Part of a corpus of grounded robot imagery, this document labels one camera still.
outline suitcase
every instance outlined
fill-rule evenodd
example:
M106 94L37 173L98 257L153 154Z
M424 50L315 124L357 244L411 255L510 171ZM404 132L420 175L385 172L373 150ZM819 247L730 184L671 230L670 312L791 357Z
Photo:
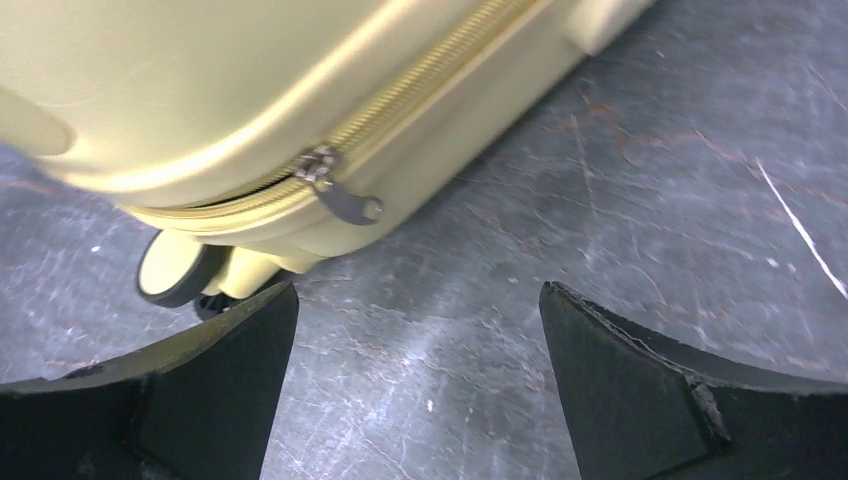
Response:
M226 308L386 235L651 3L0 0L0 141L160 230L144 298Z

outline scratch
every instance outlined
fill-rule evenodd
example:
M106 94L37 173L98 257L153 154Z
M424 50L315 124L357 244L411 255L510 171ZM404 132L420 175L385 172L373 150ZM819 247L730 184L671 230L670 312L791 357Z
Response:
M837 105L839 105L840 107L842 107L842 110L843 110L845 113L848 113L848 107L846 107L846 106L845 106L845 103L843 103L843 102L842 102L842 100L840 100L840 99L839 99L839 95L837 95L837 94L836 94L836 92L834 92L834 91L833 91L833 89L832 89L832 88L830 88L830 84L827 82L827 80L825 80L825 79L824 79L824 76L823 76L821 73L819 73L819 71L818 71L818 70L816 70L816 67L814 67L814 66L810 65L809 70L810 70L810 72L811 72L813 75L815 75L815 76L816 76L816 78L818 78L818 80L819 80L819 85L821 85L821 87L822 87L822 88L823 88L823 89L824 89L824 90L825 90L828 94L830 94L830 96L833 98L833 101L835 101Z
M827 275L827 278L830 279L831 283L833 283L833 286L836 287L837 290L839 290L839 293L841 293L843 297L848 299L848 290L845 289L845 283L843 283L842 280L836 278L836 275L834 275L833 272L830 271L830 267L827 265L821 255L819 255L818 250L816 250L816 243L813 241L813 238L810 237L810 234L807 232L807 229L804 228L804 225L801 224L801 221L798 220L798 217L796 217L795 214L792 213L792 209L790 209L786 201L783 200L783 196L780 195L780 192L777 190L777 187L774 186L774 182L772 182L771 177L768 173L766 173L766 169L763 168L762 162L757 160L757 166L760 167L760 172L763 174L763 178L765 178L769 188L771 188L771 191L774 192L774 195L777 197L777 200L783 206L783 210L786 212L787 215L789 215L789 219L792 220L792 225L795 227L795 230L798 231L798 233L801 235L801 238L804 239L804 243L806 243L807 247L810 248L810 252L813 254L813 257L815 257L816 261L819 262L819 266L821 267L824 274Z
M389 462L393 467L395 467L403 476L403 478L405 478L406 480L415 480L415 477L410 475L406 471L406 469L403 468L403 465L401 465L400 462L392 458L391 455L383 451L383 449L378 447L376 443L372 442L371 439L365 435L365 432L363 431L361 425L355 425L355 427L359 431L359 435L362 437L362 440L364 440L365 443L368 444L368 446L371 447L373 451L377 452L381 457L383 457L387 462Z
M589 164L586 163L586 150L583 147L583 137L580 134L580 126L577 125L577 117L571 116L574 123L574 139L577 142L577 152L580 155L580 165L583 167L583 181L586 183L586 191L589 193L589 205L592 207L592 216L598 220L598 207L595 205L595 192L592 190L592 173Z

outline white mark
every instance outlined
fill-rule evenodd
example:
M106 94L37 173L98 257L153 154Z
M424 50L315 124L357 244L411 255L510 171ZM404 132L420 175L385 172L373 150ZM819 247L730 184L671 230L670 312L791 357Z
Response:
M768 173L766 173L766 169L763 168L763 164L760 163L759 160L757 160L757 166L760 167L760 172L762 172L763 178L766 179L766 183L768 183L769 188L771 188L771 191L774 192L774 195L777 197L777 200L783 206L783 210L786 212L787 215L789 215L789 219L792 220L792 225L795 227L795 230L797 230L798 233L801 234L801 238L804 239L804 243L807 244L807 246L810 248L810 252L812 252L813 256L816 258L816 261L819 262L819 266L821 267L824 274L827 275L827 278L830 279L830 281L833 283L833 286L836 287L837 290L839 290L839 293L841 293L843 297L848 298L848 290L845 289L845 284L842 282L842 280L836 278L833 272L830 271L830 267L827 265L827 263L825 263L824 259L821 258L821 255L819 255L818 250L816 250L816 243L813 241L813 238L810 237L809 233L807 233L807 229L804 228L804 225L801 224L801 221L798 220L798 217L796 217L795 214L792 213L792 210L789 208L789 205L787 205L786 201L783 200L783 197L780 195L780 192L777 191L777 187L774 186L774 182L771 181L771 177Z

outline metal zipper tab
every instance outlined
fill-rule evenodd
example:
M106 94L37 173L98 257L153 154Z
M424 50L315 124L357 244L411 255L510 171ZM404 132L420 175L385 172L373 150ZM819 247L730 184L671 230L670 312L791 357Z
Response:
M297 158L294 176L308 183L318 200L339 220L352 225L372 225L383 213L383 201L354 195L336 182L332 171L342 160L338 150L320 145Z

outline floor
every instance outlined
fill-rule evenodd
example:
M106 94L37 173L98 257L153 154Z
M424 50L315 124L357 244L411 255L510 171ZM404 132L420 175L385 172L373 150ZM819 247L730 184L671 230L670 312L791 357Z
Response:
M298 279L264 479L578 479L545 280L848 380L846 40L841 0L660 0L400 230ZM135 295L150 229L8 150L0 216L0 381L193 324Z

